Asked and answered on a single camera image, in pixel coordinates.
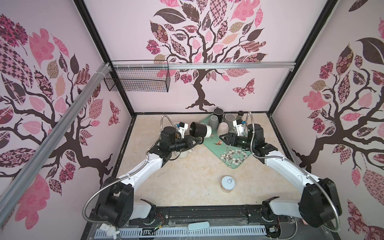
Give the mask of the black white mug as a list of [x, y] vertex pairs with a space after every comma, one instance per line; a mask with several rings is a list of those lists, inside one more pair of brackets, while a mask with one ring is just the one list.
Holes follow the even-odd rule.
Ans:
[[192, 122], [189, 133], [193, 137], [209, 138], [212, 135], [212, 128], [209, 125]]

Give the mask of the pink mug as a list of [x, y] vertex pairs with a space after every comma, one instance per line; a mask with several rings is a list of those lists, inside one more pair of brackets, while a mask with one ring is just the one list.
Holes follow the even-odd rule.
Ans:
[[219, 124], [218, 129], [217, 129], [217, 135], [225, 135], [229, 132], [229, 126], [226, 122], [222, 122]]

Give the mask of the green floral tray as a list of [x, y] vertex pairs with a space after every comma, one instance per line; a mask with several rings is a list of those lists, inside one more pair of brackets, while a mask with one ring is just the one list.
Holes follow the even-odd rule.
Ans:
[[238, 168], [250, 156], [250, 152], [241, 148], [226, 145], [217, 135], [217, 130], [212, 130], [209, 138], [203, 143], [219, 160], [231, 169]]

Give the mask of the cream speckled mug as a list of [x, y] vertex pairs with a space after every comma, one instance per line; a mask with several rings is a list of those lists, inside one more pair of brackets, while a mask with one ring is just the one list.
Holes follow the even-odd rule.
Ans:
[[189, 150], [181, 152], [179, 154], [178, 158], [180, 158], [180, 159], [186, 158], [188, 156], [189, 152], [190, 152]]

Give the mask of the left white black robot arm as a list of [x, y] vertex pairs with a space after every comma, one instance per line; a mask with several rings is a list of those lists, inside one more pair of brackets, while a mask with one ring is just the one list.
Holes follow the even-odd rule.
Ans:
[[173, 127], [165, 127], [146, 158], [133, 170], [119, 178], [105, 181], [95, 208], [96, 216], [107, 224], [123, 227], [131, 220], [152, 221], [156, 205], [135, 200], [135, 191], [156, 171], [171, 160], [174, 152], [185, 152], [204, 142], [204, 137], [186, 135], [183, 138]]

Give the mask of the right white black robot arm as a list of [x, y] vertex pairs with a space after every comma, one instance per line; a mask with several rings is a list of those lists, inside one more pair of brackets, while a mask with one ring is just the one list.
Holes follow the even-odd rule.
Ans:
[[263, 218], [266, 221], [272, 221], [277, 216], [300, 218], [314, 228], [327, 227], [334, 220], [335, 227], [328, 229], [338, 232], [342, 208], [336, 184], [328, 178], [322, 179], [309, 173], [286, 158], [276, 147], [266, 143], [260, 125], [250, 124], [247, 130], [247, 136], [227, 133], [220, 139], [226, 145], [250, 151], [253, 157], [282, 175], [301, 194], [298, 201], [283, 200], [277, 196], [263, 201]]

